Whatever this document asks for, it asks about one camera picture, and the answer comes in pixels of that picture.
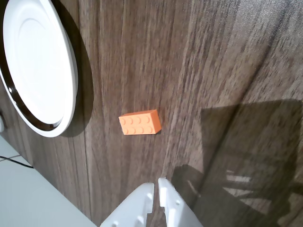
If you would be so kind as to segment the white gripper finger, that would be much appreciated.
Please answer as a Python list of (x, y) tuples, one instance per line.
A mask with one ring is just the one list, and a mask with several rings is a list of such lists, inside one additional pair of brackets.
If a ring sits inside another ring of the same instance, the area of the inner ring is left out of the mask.
[(203, 227), (168, 179), (159, 178), (158, 185), (160, 206), (164, 208), (168, 227)]
[(143, 183), (102, 222), (102, 227), (145, 227), (152, 213), (154, 184)]

